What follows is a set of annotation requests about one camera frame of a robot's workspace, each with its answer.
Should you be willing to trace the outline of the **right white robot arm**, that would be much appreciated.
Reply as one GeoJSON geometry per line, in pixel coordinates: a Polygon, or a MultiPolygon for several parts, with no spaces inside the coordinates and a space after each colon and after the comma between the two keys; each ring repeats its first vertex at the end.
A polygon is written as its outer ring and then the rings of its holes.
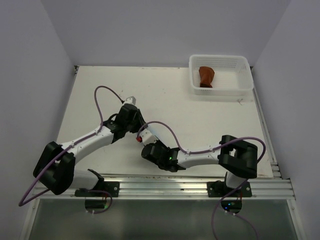
{"type": "Polygon", "coordinates": [[[258,147],[243,139],[224,135],[218,146],[206,150],[190,151],[167,147],[157,137],[143,140],[142,158],[159,169],[176,173],[196,166],[219,165],[226,169],[223,192],[235,196],[244,180],[258,176],[258,147]]]}

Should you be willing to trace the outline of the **rust brown towel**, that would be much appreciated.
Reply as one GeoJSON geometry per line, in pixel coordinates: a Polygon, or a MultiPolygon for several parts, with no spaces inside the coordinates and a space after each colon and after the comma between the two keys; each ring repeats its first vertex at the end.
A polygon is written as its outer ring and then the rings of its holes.
{"type": "Polygon", "coordinates": [[[200,76],[200,88],[212,88],[212,81],[215,76],[215,71],[208,66],[201,66],[198,70],[200,76]]]}

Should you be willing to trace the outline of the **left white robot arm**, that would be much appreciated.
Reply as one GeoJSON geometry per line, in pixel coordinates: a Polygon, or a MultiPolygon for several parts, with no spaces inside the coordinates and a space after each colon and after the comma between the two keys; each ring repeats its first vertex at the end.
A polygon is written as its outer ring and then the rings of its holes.
{"type": "Polygon", "coordinates": [[[67,189],[86,189],[92,196],[103,193],[100,174],[92,169],[76,170],[83,158],[105,146],[122,139],[126,133],[137,133],[145,123],[141,111],[133,104],[125,103],[115,119],[108,119],[101,126],[73,141],[48,143],[33,171],[33,176],[55,195],[67,189]]]}

